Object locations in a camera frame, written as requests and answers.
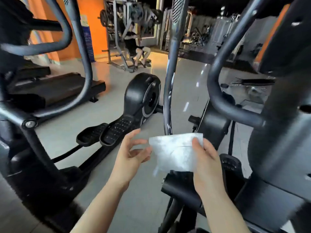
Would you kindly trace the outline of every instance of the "white wipe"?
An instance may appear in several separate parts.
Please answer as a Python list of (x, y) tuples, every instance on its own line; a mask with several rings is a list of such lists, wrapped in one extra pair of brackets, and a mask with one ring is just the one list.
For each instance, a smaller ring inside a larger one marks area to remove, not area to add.
[(157, 156), (158, 170), (169, 172), (170, 170), (180, 172), (193, 172), (196, 165), (196, 156), (192, 149), (192, 140), (197, 137), (203, 146), (202, 133), (186, 133), (169, 136), (156, 136), (149, 138), (149, 144)]

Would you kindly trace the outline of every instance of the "treadmill foot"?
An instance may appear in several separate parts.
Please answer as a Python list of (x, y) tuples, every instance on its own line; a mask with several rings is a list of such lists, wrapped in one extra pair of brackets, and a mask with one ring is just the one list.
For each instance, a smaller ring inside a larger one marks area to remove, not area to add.
[(98, 99), (97, 99), (95, 96), (93, 96), (93, 97), (90, 99), (90, 101), (93, 102), (93, 103), (95, 103), (95, 102), (98, 101)]

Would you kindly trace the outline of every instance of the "black t-shirt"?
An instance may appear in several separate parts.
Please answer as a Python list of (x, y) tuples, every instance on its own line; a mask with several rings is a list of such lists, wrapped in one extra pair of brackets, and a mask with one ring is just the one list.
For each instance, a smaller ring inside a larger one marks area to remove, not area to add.
[[(136, 35), (136, 33), (134, 33), (134, 32), (127, 32), (127, 34), (126, 34), (126, 36), (133, 36), (133, 35)], [(135, 52), (136, 48), (138, 48), (138, 46), (136, 45), (136, 40), (135, 39), (124, 39), (124, 43), (125, 43), (126, 48), (129, 51)]]

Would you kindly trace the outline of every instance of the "man sitting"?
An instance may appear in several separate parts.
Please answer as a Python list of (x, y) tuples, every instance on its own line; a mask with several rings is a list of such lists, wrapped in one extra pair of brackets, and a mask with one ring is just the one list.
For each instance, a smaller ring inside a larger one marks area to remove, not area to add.
[(150, 48), (146, 47), (146, 46), (137, 46), (136, 45), (136, 40), (138, 38), (138, 36), (136, 35), (136, 33), (133, 32), (133, 28), (134, 28), (134, 22), (131, 23), (128, 32), (124, 38), (124, 43), (126, 48), (128, 49), (128, 51), (130, 52), (130, 55), (136, 55), (136, 60), (135, 60), (135, 69), (138, 69), (138, 61), (140, 59), (140, 57), (142, 56), (142, 53), (145, 53), (144, 58), (142, 59), (142, 66), (144, 66), (144, 68), (146, 67), (146, 59), (147, 57), (150, 55)]

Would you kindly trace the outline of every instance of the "person's left hand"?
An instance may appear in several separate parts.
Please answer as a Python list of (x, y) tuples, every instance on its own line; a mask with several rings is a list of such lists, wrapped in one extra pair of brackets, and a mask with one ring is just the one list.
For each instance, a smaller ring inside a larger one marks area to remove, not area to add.
[(124, 137), (109, 178), (109, 181), (120, 187), (122, 191), (126, 191), (140, 164), (150, 160), (152, 151), (150, 146), (145, 149), (130, 150), (135, 145), (147, 144), (148, 142), (145, 139), (132, 140), (138, 133), (140, 133), (140, 129), (133, 130)]

